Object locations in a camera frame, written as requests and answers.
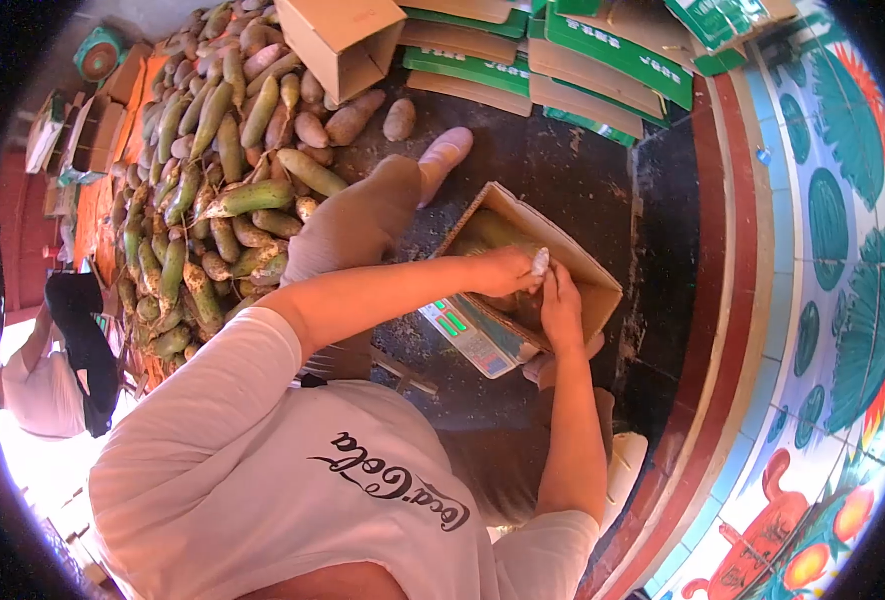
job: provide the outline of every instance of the decorative mural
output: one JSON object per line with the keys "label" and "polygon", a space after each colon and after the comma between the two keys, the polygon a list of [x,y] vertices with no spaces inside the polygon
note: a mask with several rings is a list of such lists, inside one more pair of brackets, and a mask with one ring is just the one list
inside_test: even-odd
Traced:
{"label": "decorative mural", "polygon": [[885,100],[832,12],[796,5],[802,18],[750,44],[746,67],[776,226],[783,209],[796,224],[771,321],[779,306],[790,316],[764,355],[778,370],[756,382],[720,480],[646,583],[657,600],[818,598],[881,517]]}

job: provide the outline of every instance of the digital scale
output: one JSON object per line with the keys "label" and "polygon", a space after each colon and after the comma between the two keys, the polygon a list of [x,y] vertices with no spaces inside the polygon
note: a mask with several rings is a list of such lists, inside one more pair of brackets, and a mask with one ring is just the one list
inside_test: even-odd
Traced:
{"label": "digital scale", "polygon": [[419,313],[489,379],[506,375],[539,352],[459,294],[426,304]]}

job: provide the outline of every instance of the coca-cola logo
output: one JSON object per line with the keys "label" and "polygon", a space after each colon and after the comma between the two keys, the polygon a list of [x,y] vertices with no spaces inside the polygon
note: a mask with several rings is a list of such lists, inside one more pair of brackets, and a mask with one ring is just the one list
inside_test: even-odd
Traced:
{"label": "coca-cola logo", "polygon": [[340,432],[339,437],[330,444],[344,454],[335,458],[310,456],[307,460],[328,463],[330,472],[356,484],[373,498],[399,500],[426,507],[430,513],[437,515],[442,531],[455,531],[469,520],[470,507],[445,495],[408,468],[389,465],[381,458],[371,457],[369,451],[349,432]]}

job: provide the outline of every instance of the person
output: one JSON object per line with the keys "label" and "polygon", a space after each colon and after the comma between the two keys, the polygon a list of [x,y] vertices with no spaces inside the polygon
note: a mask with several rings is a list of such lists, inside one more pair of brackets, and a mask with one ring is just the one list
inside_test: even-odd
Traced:
{"label": "person", "polygon": [[[389,156],[323,202],[290,241],[283,285],[116,425],[88,493],[127,595],[573,597],[606,510],[612,403],[597,410],[568,271],[554,263],[540,280],[514,246],[380,265],[472,145],[449,129],[419,161]],[[551,429],[436,432],[370,382],[374,326],[461,292],[539,285]],[[511,451],[520,439],[532,447]],[[497,522],[520,526],[493,543]]]}
{"label": "person", "polygon": [[[61,440],[110,430],[119,370],[93,318],[110,297],[93,272],[54,272],[46,280],[32,332],[0,372],[0,408],[28,433]],[[52,350],[53,326],[65,350]]]}

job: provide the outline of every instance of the hand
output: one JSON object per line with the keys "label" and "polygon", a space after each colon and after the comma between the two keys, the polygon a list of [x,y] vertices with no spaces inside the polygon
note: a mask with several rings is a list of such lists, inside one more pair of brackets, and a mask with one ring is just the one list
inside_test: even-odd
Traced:
{"label": "hand", "polygon": [[586,351],[583,345],[583,300],[569,271],[553,260],[542,285],[542,330],[556,355]]}
{"label": "hand", "polygon": [[530,274],[533,258],[517,246],[503,246],[465,258],[470,265],[466,291],[498,298],[520,290],[536,290],[542,277]]}

